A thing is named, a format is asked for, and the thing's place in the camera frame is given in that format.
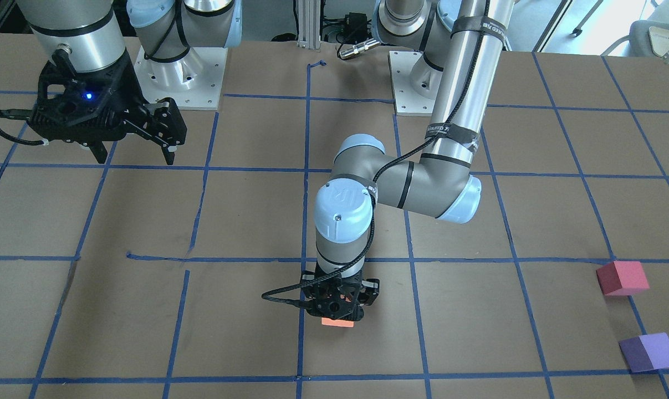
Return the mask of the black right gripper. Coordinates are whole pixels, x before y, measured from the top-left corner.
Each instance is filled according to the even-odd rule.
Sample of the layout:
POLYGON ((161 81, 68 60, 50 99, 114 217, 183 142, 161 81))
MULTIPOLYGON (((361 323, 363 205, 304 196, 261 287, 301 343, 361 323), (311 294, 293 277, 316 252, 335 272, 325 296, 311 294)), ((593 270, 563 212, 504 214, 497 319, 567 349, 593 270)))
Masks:
POLYGON ((48 141, 88 145, 99 164, 106 164, 109 153, 103 141, 123 139, 126 127, 159 145, 168 166, 186 142, 187 125, 176 101, 147 104, 128 55, 83 73, 67 55, 54 55, 40 73, 38 88, 28 126, 48 141))

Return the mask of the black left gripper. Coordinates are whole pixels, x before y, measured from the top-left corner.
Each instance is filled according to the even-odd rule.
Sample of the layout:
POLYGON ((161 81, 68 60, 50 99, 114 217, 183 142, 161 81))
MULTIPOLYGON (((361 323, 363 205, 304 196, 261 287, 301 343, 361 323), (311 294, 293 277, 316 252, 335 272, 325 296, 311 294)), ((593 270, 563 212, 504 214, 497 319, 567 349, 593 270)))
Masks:
POLYGON ((379 279, 363 279, 362 271, 346 278, 337 275, 303 287, 302 293, 308 299, 304 308, 311 316, 355 323, 363 318, 363 306, 372 305, 376 300, 379 287, 379 279))

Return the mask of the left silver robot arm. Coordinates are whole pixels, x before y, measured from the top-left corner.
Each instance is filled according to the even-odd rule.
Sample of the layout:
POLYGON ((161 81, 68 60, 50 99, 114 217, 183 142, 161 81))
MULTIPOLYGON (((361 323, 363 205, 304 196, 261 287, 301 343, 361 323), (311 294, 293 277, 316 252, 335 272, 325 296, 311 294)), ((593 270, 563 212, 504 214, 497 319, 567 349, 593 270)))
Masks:
POLYGON ((317 263, 292 305, 311 316, 359 321, 379 294, 364 279, 364 256, 378 204, 464 224, 478 209, 481 182, 469 169, 478 151, 492 81, 501 57, 512 1, 379 1, 373 36, 422 53, 413 80, 434 96, 423 144, 388 156, 373 136, 355 134, 337 153, 331 177, 314 205, 317 263))

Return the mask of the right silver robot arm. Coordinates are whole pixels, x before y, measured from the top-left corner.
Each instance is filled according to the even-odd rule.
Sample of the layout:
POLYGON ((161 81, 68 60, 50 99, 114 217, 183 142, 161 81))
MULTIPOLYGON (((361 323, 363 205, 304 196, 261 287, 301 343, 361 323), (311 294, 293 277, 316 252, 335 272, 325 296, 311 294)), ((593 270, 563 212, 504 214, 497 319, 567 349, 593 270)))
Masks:
POLYGON ((197 106, 197 88, 212 89, 198 48, 236 47, 242 39, 241 1, 128 1, 130 25, 141 41, 136 71, 111 1, 19 1, 48 61, 31 110, 8 110, 40 136, 86 147, 97 162, 106 142, 128 134, 155 143, 171 166, 187 126, 176 99, 197 106))

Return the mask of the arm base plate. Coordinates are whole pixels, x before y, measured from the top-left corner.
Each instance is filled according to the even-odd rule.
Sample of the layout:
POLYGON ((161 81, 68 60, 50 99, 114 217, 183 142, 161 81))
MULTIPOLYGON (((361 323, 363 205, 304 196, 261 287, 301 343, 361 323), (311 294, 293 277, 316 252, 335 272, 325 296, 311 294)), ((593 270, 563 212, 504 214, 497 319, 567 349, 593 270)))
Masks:
POLYGON ((442 71, 426 61, 425 53, 389 52, 392 92, 398 116, 431 116, 442 71))
POLYGON ((181 60, 157 63, 145 60, 140 48, 134 69, 147 101, 173 98, 181 110, 216 111, 227 55, 227 48, 190 48, 181 60))

